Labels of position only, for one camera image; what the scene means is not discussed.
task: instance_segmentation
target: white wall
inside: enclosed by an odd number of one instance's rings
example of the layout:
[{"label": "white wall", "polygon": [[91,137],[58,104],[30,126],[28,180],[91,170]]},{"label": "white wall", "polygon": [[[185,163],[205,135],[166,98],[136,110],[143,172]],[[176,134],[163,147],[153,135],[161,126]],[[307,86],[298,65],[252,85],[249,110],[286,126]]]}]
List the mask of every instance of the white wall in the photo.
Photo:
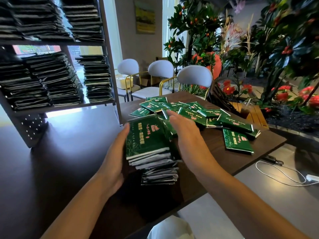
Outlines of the white wall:
[{"label": "white wall", "polygon": [[155,57],[162,57],[162,0],[140,0],[155,10],[155,34],[137,34],[134,0],[115,0],[123,59],[135,59],[147,70]]},{"label": "white wall", "polygon": [[247,4],[239,14],[236,14],[233,9],[231,10],[230,14],[233,15],[234,23],[238,24],[244,31],[246,31],[251,19],[251,15],[254,14],[253,21],[251,22],[252,26],[258,19],[260,19],[260,12],[265,6],[267,6],[266,2]]}]

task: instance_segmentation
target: framed picture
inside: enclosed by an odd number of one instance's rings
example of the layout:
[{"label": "framed picture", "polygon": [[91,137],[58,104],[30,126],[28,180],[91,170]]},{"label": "framed picture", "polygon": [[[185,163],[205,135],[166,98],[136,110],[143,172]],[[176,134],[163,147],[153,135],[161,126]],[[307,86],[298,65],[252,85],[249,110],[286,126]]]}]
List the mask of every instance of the framed picture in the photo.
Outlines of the framed picture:
[{"label": "framed picture", "polygon": [[155,11],[149,4],[134,0],[138,34],[155,34]]}]

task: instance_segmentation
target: white cable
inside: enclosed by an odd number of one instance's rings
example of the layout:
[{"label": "white cable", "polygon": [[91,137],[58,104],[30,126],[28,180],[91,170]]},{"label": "white cable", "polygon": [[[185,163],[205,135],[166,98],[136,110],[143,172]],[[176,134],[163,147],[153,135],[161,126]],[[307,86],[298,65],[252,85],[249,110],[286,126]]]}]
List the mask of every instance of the white cable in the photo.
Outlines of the white cable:
[{"label": "white cable", "polygon": [[[301,184],[301,185],[289,185],[289,184],[286,184],[286,183],[284,183],[284,182],[281,182],[281,181],[277,180],[276,178],[274,178],[274,177],[272,177],[272,176],[270,176],[270,175],[268,175],[268,174],[265,174],[265,173],[262,172],[260,169],[258,169],[257,164],[258,164],[259,162],[262,162],[262,163],[269,164],[269,165],[273,166],[274,168],[276,168],[276,169],[278,169],[280,172],[282,172],[287,178],[289,178],[289,179],[292,180],[293,182],[296,182],[296,183]],[[293,187],[304,187],[304,186],[319,184],[319,182],[314,182],[314,183],[311,183],[311,184],[304,185],[304,183],[305,183],[307,180],[306,180],[305,176],[303,176],[303,175],[301,174],[301,172],[299,172],[299,171],[296,170],[296,169],[291,169],[291,168],[289,168],[289,167],[287,167],[287,166],[284,166],[284,165],[282,165],[281,167],[284,167],[284,168],[287,168],[287,169],[290,169],[290,170],[293,170],[293,171],[299,173],[299,174],[303,177],[303,179],[304,179],[305,181],[304,181],[304,182],[299,182],[299,181],[296,181],[296,180],[292,179],[291,177],[289,177],[288,175],[286,175],[283,171],[281,171],[279,168],[277,168],[275,165],[272,165],[272,164],[270,164],[270,163],[267,163],[267,162],[264,162],[264,161],[258,161],[258,162],[256,163],[256,168],[257,168],[261,173],[265,174],[265,175],[268,176],[269,178],[272,178],[272,179],[274,179],[274,180],[276,180],[276,181],[278,181],[279,183],[282,183],[282,184],[284,184],[284,185],[289,185],[289,186],[293,186]]]}]

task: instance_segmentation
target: shelving unit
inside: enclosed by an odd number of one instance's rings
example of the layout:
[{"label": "shelving unit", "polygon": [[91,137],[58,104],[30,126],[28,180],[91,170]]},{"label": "shelving unit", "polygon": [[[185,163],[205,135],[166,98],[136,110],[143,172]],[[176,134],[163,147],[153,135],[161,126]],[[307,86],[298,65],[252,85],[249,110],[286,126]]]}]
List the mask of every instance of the shelving unit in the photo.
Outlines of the shelving unit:
[{"label": "shelving unit", "polygon": [[48,123],[46,122],[46,114],[47,112],[53,111],[61,111],[66,109],[74,109],[74,108],[82,108],[82,107],[89,107],[89,106],[96,106],[96,105],[106,105],[112,104],[115,114],[117,116],[119,125],[122,125],[122,115],[121,115],[121,108],[119,97],[117,93],[116,87],[116,80],[115,80],[115,71],[111,53],[111,45],[108,35],[107,29],[107,22],[106,22],[106,15],[104,10],[104,2],[103,0],[98,0],[98,11],[103,23],[102,32],[105,38],[105,43],[101,42],[72,42],[72,41],[59,41],[56,42],[52,41],[30,41],[30,40],[0,40],[0,46],[4,45],[57,45],[63,46],[69,63],[72,64],[72,60],[70,60],[70,53],[68,49],[65,47],[67,46],[100,46],[102,47],[103,55],[107,56],[108,65],[110,68],[111,73],[111,84],[112,84],[112,96],[114,100],[112,101],[105,101],[105,102],[98,102],[98,103],[82,103],[82,104],[75,104],[75,105],[68,105],[68,106],[60,106],[60,107],[43,107],[43,108],[35,108],[29,110],[22,110],[22,111],[14,111],[11,108],[11,105],[7,102],[6,97],[0,91],[0,104],[2,105],[4,111],[7,113],[8,117],[10,118],[11,122],[14,124],[15,128],[19,132],[20,136],[26,143],[29,148],[33,148],[38,144],[41,140],[42,136],[44,135]]}]

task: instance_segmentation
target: white container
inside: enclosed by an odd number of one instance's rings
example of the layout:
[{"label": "white container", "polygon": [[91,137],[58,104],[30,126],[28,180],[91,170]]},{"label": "white container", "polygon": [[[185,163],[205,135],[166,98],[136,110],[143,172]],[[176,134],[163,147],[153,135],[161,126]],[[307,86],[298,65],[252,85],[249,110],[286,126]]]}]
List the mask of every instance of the white container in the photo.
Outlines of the white container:
[{"label": "white container", "polygon": [[[126,75],[116,75],[115,79],[116,79],[116,86],[120,89],[125,89],[125,78],[127,76]],[[127,84],[127,88],[130,88],[130,80],[127,79],[126,80],[126,84]]]}]

